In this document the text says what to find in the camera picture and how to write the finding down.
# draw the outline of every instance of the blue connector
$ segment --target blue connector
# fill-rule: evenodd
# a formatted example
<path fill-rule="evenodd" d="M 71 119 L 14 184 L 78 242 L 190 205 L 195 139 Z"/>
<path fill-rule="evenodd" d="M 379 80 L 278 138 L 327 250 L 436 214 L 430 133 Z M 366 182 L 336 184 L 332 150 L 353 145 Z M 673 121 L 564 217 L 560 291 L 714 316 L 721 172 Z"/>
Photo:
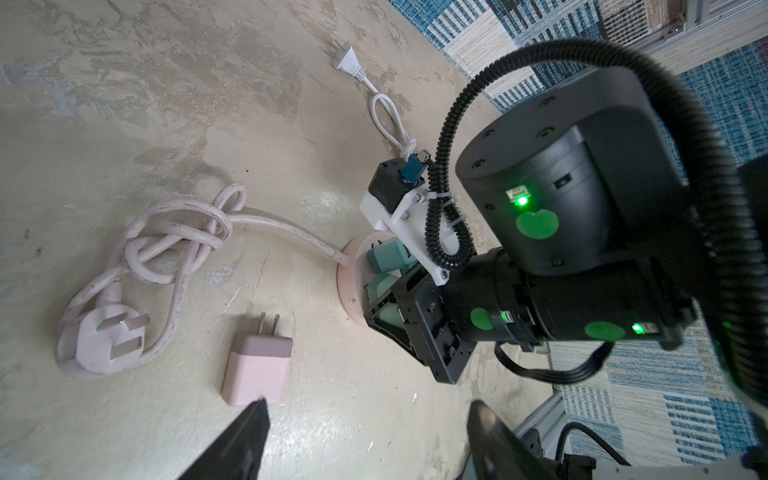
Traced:
<path fill-rule="evenodd" d="M 419 178 L 422 177 L 422 174 L 424 173 L 424 170 L 426 170 L 427 165 L 423 164 L 419 157 L 416 156 L 416 154 L 411 154 L 408 157 L 408 161 L 406 162 L 406 165 L 402 168 L 400 171 L 400 174 L 403 178 L 406 179 L 406 182 L 409 184 L 415 184 L 419 181 Z"/>

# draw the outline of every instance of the black cable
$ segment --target black cable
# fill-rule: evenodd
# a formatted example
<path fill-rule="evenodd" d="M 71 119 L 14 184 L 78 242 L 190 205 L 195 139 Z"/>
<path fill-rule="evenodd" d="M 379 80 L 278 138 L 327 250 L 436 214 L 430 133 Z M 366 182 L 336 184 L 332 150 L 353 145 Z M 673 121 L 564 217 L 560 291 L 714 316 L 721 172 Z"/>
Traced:
<path fill-rule="evenodd" d="M 469 105 L 492 82 L 519 68 L 552 61 L 576 61 L 597 67 L 626 67 L 643 85 L 651 106 L 672 135 L 680 153 L 691 199 L 697 208 L 713 257 L 714 281 L 720 294 L 718 324 L 727 323 L 727 337 L 712 333 L 721 343 L 731 376 L 741 389 L 768 405 L 768 264 L 763 254 L 750 203 L 736 163 L 717 131 L 711 115 L 679 78 L 637 51 L 594 38 L 564 38 L 520 48 L 490 64 L 467 84 L 442 126 L 429 167 L 429 189 L 449 192 L 449 158 L 458 124 Z M 430 258 L 448 270 L 467 264 L 474 253 L 465 222 L 454 225 L 458 252 L 448 255 L 440 246 L 440 217 L 459 218 L 454 204 L 443 209 L 445 197 L 430 199 L 425 241 Z"/>
<path fill-rule="evenodd" d="M 493 352 L 496 354 L 498 361 L 510 372 L 526 379 L 538 380 L 539 382 L 552 383 L 554 385 L 570 385 L 588 379 L 603 368 L 605 360 L 611 354 L 611 350 L 614 349 L 613 342 L 605 342 L 592 352 L 586 362 L 573 370 L 561 371 L 523 368 L 504 353 L 502 345 L 502 342 L 496 343 Z"/>
<path fill-rule="evenodd" d="M 595 433 L 593 429 L 590 429 L 585 424 L 579 422 L 566 423 L 565 427 L 563 427 L 563 431 L 560 432 L 560 438 L 558 439 L 558 449 L 554 454 L 554 460 L 556 462 L 563 461 L 565 441 L 568 439 L 568 434 L 571 433 L 571 430 L 578 430 L 579 432 L 585 433 L 590 439 L 593 439 L 600 447 L 602 447 L 603 450 L 605 450 L 613 460 L 616 460 L 619 465 L 626 465 L 627 467 L 632 466 L 629 464 L 629 462 L 627 462 L 627 459 L 621 456 L 621 453 L 617 452 L 612 446 L 608 444 L 608 442 L 603 440 L 597 433 Z"/>

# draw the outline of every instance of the zip tie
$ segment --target zip tie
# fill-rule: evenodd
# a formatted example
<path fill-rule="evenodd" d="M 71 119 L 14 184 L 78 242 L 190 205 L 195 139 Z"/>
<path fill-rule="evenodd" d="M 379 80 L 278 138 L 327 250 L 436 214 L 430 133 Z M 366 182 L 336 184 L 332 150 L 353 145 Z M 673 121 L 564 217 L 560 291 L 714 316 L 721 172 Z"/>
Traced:
<path fill-rule="evenodd" d="M 456 220 L 453 220 L 451 223 L 448 224 L 448 228 L 453 228 L 454 225 L 456 225 L 459 222 L 463 222 L 464 220 L 467 220 L 469 218 L 469 215 L 462 214 L 457 218 Z"/>
<path fill-rule="evenodd" d="M 444 192 L 444 193 L 438 193 L 438 192 L 427 192 L 427 198 L 430 200 L 435 198 L 443 198 L 443 197 L 452 197 L 453 194 L 451 192 Z"/>

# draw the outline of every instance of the green circular sticker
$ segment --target green circular sticker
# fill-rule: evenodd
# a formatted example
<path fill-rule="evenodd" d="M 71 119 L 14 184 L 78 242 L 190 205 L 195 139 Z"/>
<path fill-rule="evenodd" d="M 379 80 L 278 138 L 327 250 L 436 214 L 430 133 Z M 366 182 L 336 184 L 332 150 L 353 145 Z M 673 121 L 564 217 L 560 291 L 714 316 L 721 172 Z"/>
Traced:
<path fill-rule="evenodd" d="M 520 233 L 534 240 L 543 240 L 549 238 L 560 227 L 560 219 L 550 210 L 539 210 L 538 212 L 524 212 L 518 215 L 515 220 Z"/>
<path fill-rule="evenodd" d="M 611 322 L 592 322 L 584 327 L 584 333 L 596 340 L 613 342 L 623 339 L 626 332 L 619 325 Z"/>
<path fill-rule="evenodd" d="M 469 313 L 469 319 L 472 324 L 480 330 L 493 330 L 493 319 L 491 314 L 484 308 L 476 308 Z"/>

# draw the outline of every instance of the screw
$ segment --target screw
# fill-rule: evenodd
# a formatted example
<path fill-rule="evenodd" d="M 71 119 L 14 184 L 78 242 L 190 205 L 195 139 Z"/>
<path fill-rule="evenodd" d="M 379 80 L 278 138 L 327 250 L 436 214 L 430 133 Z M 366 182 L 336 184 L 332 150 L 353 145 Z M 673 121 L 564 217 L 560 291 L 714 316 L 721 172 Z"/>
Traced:
<path fill-rule="evenodd" d="M 552 127 L 546 127 L 544 130 L 542 130 L 542 131 L 538 132 L 538 133 L 536 134 L 536 137 L 538 137 L 538 138 L 543 138 L 543 137 L 546 137 L 547 135 L 549 135 L 549 134 L 550 134 L 550 133 L 552 133 L 553 131 L 554 131 L 554 128 L 552 128 Z"/>

